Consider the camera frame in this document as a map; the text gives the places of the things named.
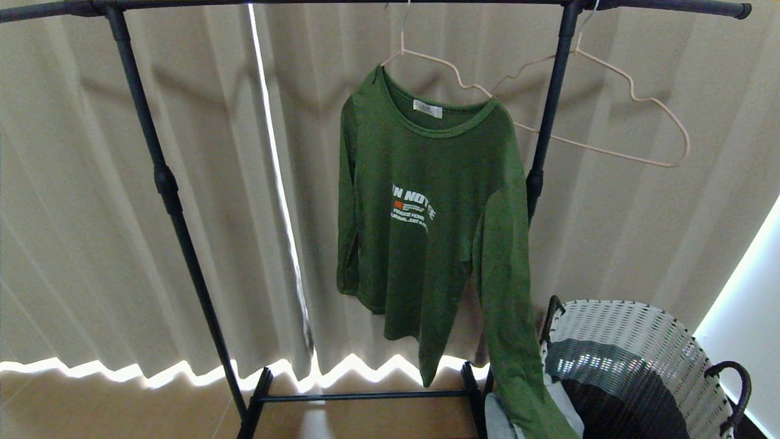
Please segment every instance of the shirt sleeve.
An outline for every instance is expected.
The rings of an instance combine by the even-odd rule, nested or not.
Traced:
[[[544,386],[530,300],[522,178],[488,198],[475,233],[473,269],[497,393],[507,416],[527,439],[576,439]]]
[[[355,148],[356,121],[352,99],[342,108],[341,145],[339,149],[339,262],[336,286],[345,294],[355,294],[358,284],[358,227],[355,196]]]

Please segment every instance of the curtain fold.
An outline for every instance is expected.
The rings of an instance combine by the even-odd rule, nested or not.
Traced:
[[[278,359],[304,377],[312,348],[323,372],[351,353],[372,368],[396,354],[417,363],[414,340],[386,341],[382,317],[335,287],[339,112],[398,50],[405,7],[254,7],[273,142],[246,6],[126,14],[243,377]],[[414,4],[406,44],[491,89],[555,50],[561,11]],[[638,95],[666,102],[693,152],[664,170],[551,143],[530,232],[540,309],[551,294],[626,299],[666,309],[689,328],[700,322],[780,193],[778,27],[780,5],[770,2],[754,2],[746,20],[646,9],[594,15],[583,49],[631,73]],[[198,374],[217,367],[108,24],[3,24],[0,59],[2,359],[138,363],[147,376],[182,359]],[[496,91],[517,122],[538,126],[550,69],[530,67]],[[426,98],[484,100],[432,62],[401,57],[388,71]],[[622,78],[576,56],[553,132],[658,160],[679,156],[683,144],[652,105],[630,103]],[[536,136],[517,133],[528,167]],[[471,305],[446,353],[473,359],[480,317],[465,297]]]

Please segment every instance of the black and white basket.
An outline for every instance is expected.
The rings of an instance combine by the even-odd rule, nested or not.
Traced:
[[[738,363],[712,365],[690,332],[667,312],[625,301],[553,296],[542,330],[544,372],[560,380],[585,438],[728,439],[750,397]],[[739,402],[718,374],[742,377]]]

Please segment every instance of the round neckline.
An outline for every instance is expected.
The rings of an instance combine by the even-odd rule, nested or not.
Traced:
[[[420,98],[419,96],[415,95],[411,91],[406,90],[401,84],[395,82],[395,80],[393,80],[390,77],[390,75],[388,75],[387,71],[383,66],[377,66],[377,74],[381,79],[380,87],[382,89],[385,100],[387,104],[391,107],[392,112],[395,114],[395,116],[401,121],[401,123],[403,123],[403,125],[409,128],[411,131],[414,131],[415,133],[418,133],[419,135],[425,137],[446,138],[446,137],[455,137],[460,134],[463,134],[468,130],[474,128],[483,120],[485,120],[485,118],[488,117],[488,115],[493,111],[493,109],[495,109],[496,105],[498,104],[498,99],[496,99],[496,97],[489,98],[487,101],[478,102],[477,104],[470,104],[470,105],[453,105],[453,104],[445,104],[443,102],[431,101],[430,99]],[[404,116],[404,114],[401,112],[401,109],[398,108],[398,106],[395,104],[395,101],[393,101],[392,96],[390,95],[390,87],[392,87],[395,91],[401,93],[402,95],[405,95],[407,98],[410,98],[412,100],[416,99],[428,105],[435,105],[437,107],[441,107],[441,109],[444,112],[475,112],[476,111],[476,114],[474,114],[474,116],[472,116],[467,121],[463,123],[459,123],[454,127],[441,128],[441,129],[423,127],[417,123],[414,123],[409,118]]]

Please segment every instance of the white wall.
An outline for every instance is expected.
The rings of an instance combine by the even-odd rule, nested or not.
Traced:
[[[780,198],[696,330],[713,362],[734,360],[753,381],[748,416],[769,438],[780,437]],[[734,372],[721,375],[724,389],[739,397]]]

